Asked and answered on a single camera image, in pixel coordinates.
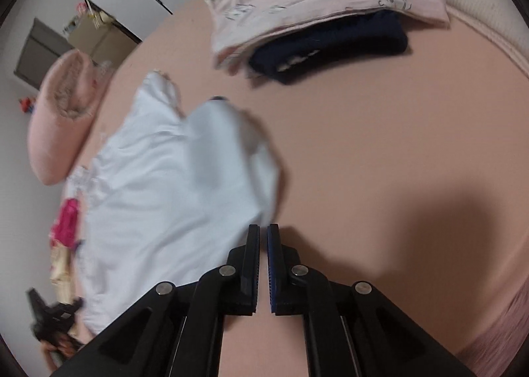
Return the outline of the person's left hand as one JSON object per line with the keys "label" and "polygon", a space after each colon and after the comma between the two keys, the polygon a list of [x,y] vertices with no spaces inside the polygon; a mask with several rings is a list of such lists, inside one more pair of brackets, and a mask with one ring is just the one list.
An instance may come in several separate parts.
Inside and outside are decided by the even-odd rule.
{"label": "person's left hand", "polygon": [[73,357],[82,347],[82,343],[68,334],[56,333],[55,341],[40,342],[40,350],[49,372],[56,371],[67,359]]}

